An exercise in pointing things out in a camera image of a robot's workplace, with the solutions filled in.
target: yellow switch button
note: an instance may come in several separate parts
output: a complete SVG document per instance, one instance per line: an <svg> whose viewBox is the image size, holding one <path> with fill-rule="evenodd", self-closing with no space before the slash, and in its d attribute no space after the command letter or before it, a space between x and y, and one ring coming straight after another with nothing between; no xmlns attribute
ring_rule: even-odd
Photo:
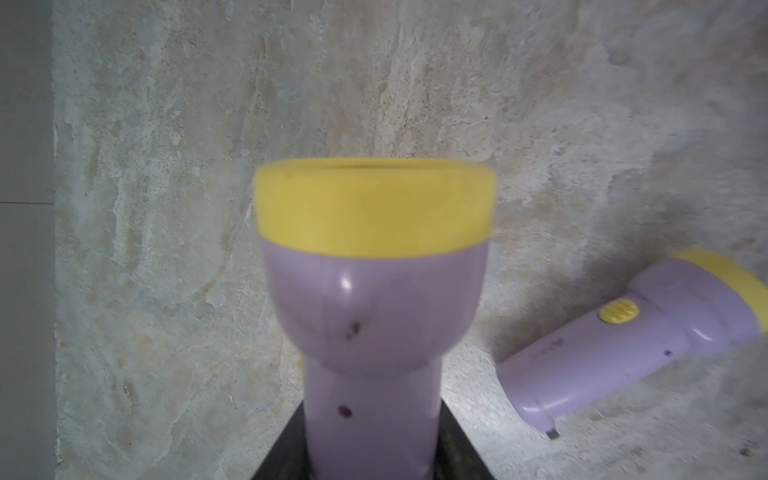
<svg viewBox="0 0 768 480"><path fill-rule="evenodd" d="M621 325L640 315L640 307L632 300L620 298L600 310L600 319L612 325Z"/></svg>

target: concrete floor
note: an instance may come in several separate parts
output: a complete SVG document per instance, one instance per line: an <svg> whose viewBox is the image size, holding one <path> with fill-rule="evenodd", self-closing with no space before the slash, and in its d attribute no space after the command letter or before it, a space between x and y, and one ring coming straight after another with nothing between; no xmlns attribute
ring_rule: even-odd
<svg viewBox="0 0 768 480"><path fill-rule="evenodd" d="M56 465L51 3L0 17L0 468L50 480Z"/></svg>
<svg viewBox="0 0 768 480"><path fill-rule="evenodd" d="M300 400L255 168L500 177L446 402L500 479L765 478L768 343L527 427L495 362L698 243L768 280L768 4L54 2L58 478L248 478Z"/></svg>

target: gray wall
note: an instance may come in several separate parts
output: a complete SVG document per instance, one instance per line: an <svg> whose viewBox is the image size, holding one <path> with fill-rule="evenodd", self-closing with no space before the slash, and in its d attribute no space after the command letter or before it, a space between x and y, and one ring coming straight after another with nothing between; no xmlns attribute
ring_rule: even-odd
<svg viewBox="0 0 768 480"><path fill-rule="evenodd" d="M279 157L500 177L444 397L499 478L762 478L766 342L560 424L494 362L698 243L768 276L768 4L60 0L58 477L247 478L298 403L250 178Z"/></svg>
<svg viewBox="0 0 768 480"><path fill-rule="evenodd" d="M0 475L54 478L51 3L0 17Z"/></svg>

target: yellow rim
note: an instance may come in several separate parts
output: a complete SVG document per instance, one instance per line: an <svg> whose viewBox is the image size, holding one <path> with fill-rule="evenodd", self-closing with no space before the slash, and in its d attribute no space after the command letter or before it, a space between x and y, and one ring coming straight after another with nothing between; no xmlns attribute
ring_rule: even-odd
<svg viewBox="0 0 768 480"><path fill-rule="evenodd" d="M410 258L486 241L496 177L464 161L314 158L261 167L253 189L261 235L283 247Z"/></svg>
<svg viewBox="0 0 768 480"><path fill-rule="evenodd" d="M755 312L761 329L768 331L768 286L749 270L724 255L702 248L687 248L673 257L698 265L727 283Z"/></svg>

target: flashlight handle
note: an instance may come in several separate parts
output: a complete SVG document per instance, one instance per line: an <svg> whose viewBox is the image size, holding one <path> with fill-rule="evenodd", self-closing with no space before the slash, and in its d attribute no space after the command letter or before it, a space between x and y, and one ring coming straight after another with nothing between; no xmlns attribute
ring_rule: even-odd
<svg viewBox="0 0 768 480"><path fill-rule="evenodd" d="M442 360L390 376L304 359L306 444L317 480L434 477Z"/></svg>
<svg viewBox="0 0 768 480"><path fill-rule="evenodd" d="M629 293L639 308L626 323L606 323L601 309L570 322L502 363L497 374L517 413L542 432L580 409L686 356L685 329L658 306Z"/></svg>

